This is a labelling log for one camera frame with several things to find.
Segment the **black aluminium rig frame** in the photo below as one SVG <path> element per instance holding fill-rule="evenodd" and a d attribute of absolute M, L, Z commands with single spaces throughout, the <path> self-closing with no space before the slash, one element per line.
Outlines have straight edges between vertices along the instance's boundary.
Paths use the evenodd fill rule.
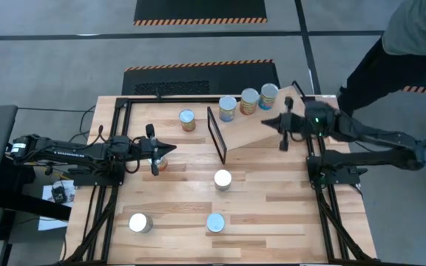
<path fill-rule="evenodd" d="M 168 166 L 154 176 L 147 161 L 127 163 L 121 186 L 79 186 L 71 210 L 65 248 L 58 266 L 286 266 L 325 264 L 397 266 L 376 257 L 360 195 L 351 185 L 357 166 L 329 174 L 314 186 L 307 159 L 324 150 L 351 153 L 347 143 L 330 137 L 294 138 L 280 151 L 277 139 L 229 151 L 222 164 L 207 125 L 207 107 L 219 106 L 216 95 L 101 96 L 89 137 L 144 134 L 152 124 L 156 138 L 176 145 Z M 195 130 L 182 129 L 179 114 L 195 113 Z M 218 191 L 214 175 L 232 175 L 228 190 Z M 150 216 L 148 233 L 135 233 L 133 214 Z M 212 233 L 209 214 L 225 218 Z"/>

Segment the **tin can silver lid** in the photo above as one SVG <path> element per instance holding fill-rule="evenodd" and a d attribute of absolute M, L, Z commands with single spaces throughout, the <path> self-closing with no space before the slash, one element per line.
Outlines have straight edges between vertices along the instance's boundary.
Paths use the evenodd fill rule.
<path fill-rule="evenodd" d="M 148 233 L 153 227 L 152 218 L 146 214 L 133 214 L 128 222 L 129 229 L 135 233 Z"/>

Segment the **green beans can orange label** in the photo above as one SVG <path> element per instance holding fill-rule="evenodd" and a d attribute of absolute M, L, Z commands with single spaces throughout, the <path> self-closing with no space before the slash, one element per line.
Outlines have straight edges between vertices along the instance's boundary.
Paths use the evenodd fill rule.
<path fill-rule="evenodd" d="M 240 112 L 244 115 L 252 115 L 257 108 L 259 97 L 256 89 L 244 89 L 241 93 Z"/>
<path fill-rule="evenodd" d="M 185 132 L 192 132 L 195 130 L 195 113 L 191 109 L 184 109 L 179 114 L 179 120 L 182 129 Z"/>

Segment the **person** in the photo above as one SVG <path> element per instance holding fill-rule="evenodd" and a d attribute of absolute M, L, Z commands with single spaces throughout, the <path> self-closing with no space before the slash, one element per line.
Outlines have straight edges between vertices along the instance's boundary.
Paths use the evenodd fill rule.
<path fill-rule="evenodd" d="M 339 88 L 339 108 L 354 111 L 426 78 L 426 0 L 404 0 Z"/>

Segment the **peaches can blue label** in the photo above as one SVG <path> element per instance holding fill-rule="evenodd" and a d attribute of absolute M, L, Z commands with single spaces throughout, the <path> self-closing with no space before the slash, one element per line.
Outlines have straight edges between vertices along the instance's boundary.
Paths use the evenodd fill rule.
<path fill-rule="evenodd" d="M 226 191 L 232 182 L 232 175 L 225 169 L 218 170 L 214 175 L 214 185 L 218 191 Z"/>
<path fill-rule="evenodd" d="M 223 122 L 231 122 L 235 117 L 237 101 L 230 95 L 224 95 L 219 99 L 219 118 Z"/>

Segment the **wooden shelf black frame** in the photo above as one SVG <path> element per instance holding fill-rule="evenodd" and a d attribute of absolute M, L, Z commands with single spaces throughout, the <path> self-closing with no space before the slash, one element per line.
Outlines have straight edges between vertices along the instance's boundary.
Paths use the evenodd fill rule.
<path fill-rule="evenodd" d="M 265 146 L 267 139 L 277 139 L 279 137 L 277 130 L 263 125 L 261 122 L 276 118 L 281 113 L 287 112 L 289 107 L 289 104 L 285 102 L 287 98 L 292 99 L 291 112 L 303 115 L 305 104 L 302 96 L 304 95 L 300 85 L 293 81 L 290 86 L 279 90 L 271 109 L 263 110 L 258 108 L 252 115 L 242 115 L 237 112 L 231 122 L 223 122 L 219 118 L 219 106 L 215 106 L 213 109 L 208 106 L 206 109 L 207 125 L 221 163 L 226 164 L 229 151 L 245 148 L 253 143 Z"/>

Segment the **tomatoes can blue label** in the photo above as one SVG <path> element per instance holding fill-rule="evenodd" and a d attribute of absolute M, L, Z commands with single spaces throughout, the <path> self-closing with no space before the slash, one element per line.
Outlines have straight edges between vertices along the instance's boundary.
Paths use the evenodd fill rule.
<path fill-rule="evenodd" d="M 266 83 L 261 87 L 258 105 L 261 109 L 269 110 L 274 105 L 279 89 L 273 83 Z"/>

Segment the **small black device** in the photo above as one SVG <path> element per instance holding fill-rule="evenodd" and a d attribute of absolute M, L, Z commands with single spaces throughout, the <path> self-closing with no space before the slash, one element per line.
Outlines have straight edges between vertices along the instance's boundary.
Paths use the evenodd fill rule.
<path fill-rule="evenodd" d="M 67 201 L 67 195 L 65 189 L 62 186 L 52 188 L 51 194 L 54 203 L 63 204 Z"/>

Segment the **corn can orange label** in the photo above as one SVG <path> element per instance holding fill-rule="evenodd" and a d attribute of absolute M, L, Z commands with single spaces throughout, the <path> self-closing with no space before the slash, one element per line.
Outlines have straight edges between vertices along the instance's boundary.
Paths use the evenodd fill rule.
<path fill-rule="evenodd" d="M 225 218 L 222 214 L 219 214 L 219 213 L 209 214 L 206 220 L 206 227 L 212 233 L 221 232 L 225 228 L 225 225 L 226 225 Z"/>
<path fill-rule="evenodd" d="M 154 175 L 158 175 L 160 171 L 164 171 L 168 166 L 168 160 L 166 157 L 160 157 L 156 160 L 148 159 L 148 163 L 151 166 L 151 172 Z"/>

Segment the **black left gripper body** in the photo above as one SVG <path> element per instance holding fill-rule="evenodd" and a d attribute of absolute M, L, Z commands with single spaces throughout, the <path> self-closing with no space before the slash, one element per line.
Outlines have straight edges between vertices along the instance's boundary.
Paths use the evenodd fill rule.
<path fill-rule="evenodd" d="M 137 151 L 137 160 L 150 159 L 151 172 L 154 176 L 159 175 L 159 168 L 156 163 L 158 160 L 158 145 L 155 137 L 155 130 L 152 124 L 146 125 L 146 135 L 135 138 Z"/>

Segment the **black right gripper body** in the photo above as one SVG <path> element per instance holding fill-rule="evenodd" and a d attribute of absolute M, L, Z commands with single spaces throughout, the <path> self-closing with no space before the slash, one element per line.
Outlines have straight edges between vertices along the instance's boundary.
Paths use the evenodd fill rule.
<path fill-rule="evenodd" d="M 285 98 L 286 112 L 279 116 L 279 133 L 283 135 L 280 141 L 280 151 L 288 150 L 288 137 L 293 133 L 300 134 L 303 138 L 315 135 L 316 137 L 326 136 L 331 129 L 335 119 L 335 108 L 327 103 L 311 101 L 305 107 L 303 117 L 292 112 L 294 100 L 291 97 Z"/>

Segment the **white paper sheet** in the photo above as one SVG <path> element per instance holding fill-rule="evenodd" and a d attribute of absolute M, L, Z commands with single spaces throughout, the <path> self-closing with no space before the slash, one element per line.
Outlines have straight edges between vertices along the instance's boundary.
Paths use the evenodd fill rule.
<path fill-rule="evenodd" d="M 75 198 L 75 186 L 73 185 L 72 180 L 56 181 L 52 185 L 45 185 L 42 191 L 42 199 L 50 202 L 55 202 L 55 200 L 53 199 L 52 190 L 58 187 L 63 188 L 67 196 L 67 200 L 63 203 L 63 205 L 70 208 L 73 207 L 73 201 Z M 39 231 L 49 231 L 57 228 L 65 228 L 67 226 L 68 222 L 56 220 L 45 216 L 41 216 L 38 222 Z"/>

